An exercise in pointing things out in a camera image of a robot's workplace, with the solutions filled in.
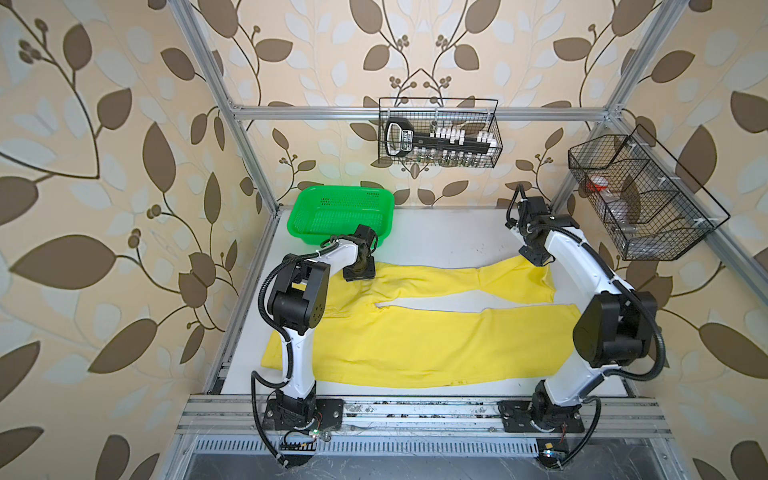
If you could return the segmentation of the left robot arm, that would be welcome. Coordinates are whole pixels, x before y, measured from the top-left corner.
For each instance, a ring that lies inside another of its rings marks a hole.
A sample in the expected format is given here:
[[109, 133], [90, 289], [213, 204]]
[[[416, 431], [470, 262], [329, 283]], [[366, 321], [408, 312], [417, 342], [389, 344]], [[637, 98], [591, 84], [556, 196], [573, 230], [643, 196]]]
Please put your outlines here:
[[300, 400], [315, 391], [312, 368], [315, 329], [324, 316], [330, 280], [341, 273], [347, 282], [375, 277], [373, 253], [378, 235], [359, 225], [350, 235], [333, 235], [308, 254], [288, 254], [270, 271], [258, 293], [258, 310], [280, 338], [282, 379], [264, 380], [268, 388]]

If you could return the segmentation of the green plastic basket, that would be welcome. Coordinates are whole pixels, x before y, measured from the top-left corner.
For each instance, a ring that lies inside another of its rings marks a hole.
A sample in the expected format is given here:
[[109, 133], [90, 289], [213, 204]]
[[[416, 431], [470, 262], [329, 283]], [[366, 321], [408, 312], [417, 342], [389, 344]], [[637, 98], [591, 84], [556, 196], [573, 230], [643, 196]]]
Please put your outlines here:
[[394, 207], [394, 195], [385, 189], [313, 186], [297, 197], [287, 230], [309, 245], [319, 245], [333, 235], [351, 235], [364, 225], [383, 243], [392, 230]]

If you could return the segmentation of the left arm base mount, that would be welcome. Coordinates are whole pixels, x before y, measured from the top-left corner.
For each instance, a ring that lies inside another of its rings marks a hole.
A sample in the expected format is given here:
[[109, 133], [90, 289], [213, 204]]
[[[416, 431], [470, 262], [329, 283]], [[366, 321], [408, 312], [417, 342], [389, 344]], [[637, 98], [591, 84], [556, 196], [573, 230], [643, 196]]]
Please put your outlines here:
[[345, 402], [340, 398], [298, 399], [280, 395], [267, 402], [262, 415], [265, 427], [272, 430], [338, 430], [343, 421]]

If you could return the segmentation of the yellow trousers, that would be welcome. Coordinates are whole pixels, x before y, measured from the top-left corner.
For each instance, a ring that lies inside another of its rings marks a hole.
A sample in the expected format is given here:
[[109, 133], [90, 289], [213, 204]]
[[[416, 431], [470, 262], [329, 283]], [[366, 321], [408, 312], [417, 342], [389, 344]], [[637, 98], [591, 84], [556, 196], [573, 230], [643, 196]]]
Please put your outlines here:
[[[396, 299], [441, 299], [482, 291], [512, 302], [480, 312], [416, 310]], [[546, 267], [520, 256], [480, 268], [379, 263], [372, 280], [331, 277], [315, 330], [317, 380], [421, 389], [555, 374], [574, 350], [575, 305], [555, 304]]]

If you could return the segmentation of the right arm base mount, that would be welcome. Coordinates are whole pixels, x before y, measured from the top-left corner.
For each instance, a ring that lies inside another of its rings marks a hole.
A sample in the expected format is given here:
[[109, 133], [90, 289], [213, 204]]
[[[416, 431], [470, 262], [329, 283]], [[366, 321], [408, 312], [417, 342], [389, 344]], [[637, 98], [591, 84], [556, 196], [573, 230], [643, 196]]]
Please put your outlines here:
[[497, 404], [507, 433], [584, 433], [580, 407], [561, 407], [539, 400], [503, 400]]

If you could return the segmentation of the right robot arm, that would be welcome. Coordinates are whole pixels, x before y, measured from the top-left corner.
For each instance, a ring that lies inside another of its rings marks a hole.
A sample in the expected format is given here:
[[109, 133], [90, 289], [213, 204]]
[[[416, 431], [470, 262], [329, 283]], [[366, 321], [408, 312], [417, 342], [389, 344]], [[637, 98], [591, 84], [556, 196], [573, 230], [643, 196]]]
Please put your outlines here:
[[572, 331], [574, 352], [557, 373], [537, 385], [532, 419], [540, 424], [573, 415], [609, 377], [650, 381], [660, 375], [666, 346], [656, 322], [653, 295], [636, 291], [585, 239], [569, 215], [554, 214], [541, 196], [515, 193], [506, 226], [523, 241], [531, 264], [560, 264], [589, 295]]

